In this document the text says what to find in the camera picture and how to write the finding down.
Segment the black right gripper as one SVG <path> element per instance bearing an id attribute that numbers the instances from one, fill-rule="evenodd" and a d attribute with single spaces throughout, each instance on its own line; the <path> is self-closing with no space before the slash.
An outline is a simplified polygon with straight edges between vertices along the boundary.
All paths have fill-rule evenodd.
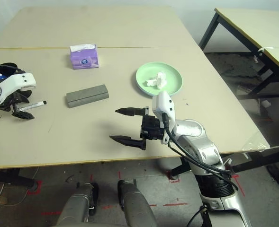
<path id="1" fill-rule="evenodd" d="M 140 131 L 140 138 L 143 140 L 134 140 L 128 136 L 110 135 L 109 137 L 114 141 L 129 147 L 140 148 L 146 150 L 146 140 L 162 140 L 164 137 L 165 129 L 161 127 L 161 122 L 155 116 L 150 116 L 149 107 L 135 108 L 126 107 L 115 110 L 116 113 L 127 116 L 143 116 Z"/>

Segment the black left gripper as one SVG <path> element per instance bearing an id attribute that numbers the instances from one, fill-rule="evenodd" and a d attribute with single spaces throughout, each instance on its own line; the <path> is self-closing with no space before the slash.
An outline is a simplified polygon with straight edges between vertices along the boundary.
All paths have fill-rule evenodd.
<path id="1" fill-rule="evenodd" d="M 29 103 L 28 98 L 32 95 L 31 90 L 27 91 L 16 91 L 15 93 L 12 93 L 6 99 L 4 102 L 0 104 L 0 110 L 3 111 L 10 111 L 11 106 L 13 107 L 13 113 L 12 116 L 17 117 L 19 119 L 34 119 L 35 117 L 28 112 L 24 112 L 19 110 L 16 103 Z"/>

